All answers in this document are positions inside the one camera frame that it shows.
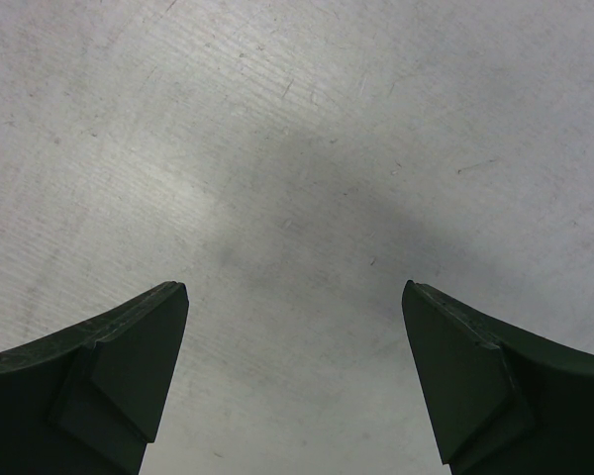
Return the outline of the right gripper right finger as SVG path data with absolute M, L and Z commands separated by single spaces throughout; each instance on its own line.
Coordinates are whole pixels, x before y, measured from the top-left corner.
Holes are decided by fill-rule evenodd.
M 408 281 L 402 312 L 453 474 L 594 474 L 594 355 Z

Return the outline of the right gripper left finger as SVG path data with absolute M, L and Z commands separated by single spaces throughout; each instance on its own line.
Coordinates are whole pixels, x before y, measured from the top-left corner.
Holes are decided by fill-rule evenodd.
M 0 351 L 0 474 L 137 474 L 156 439 L 189 301 L 163 282 Z

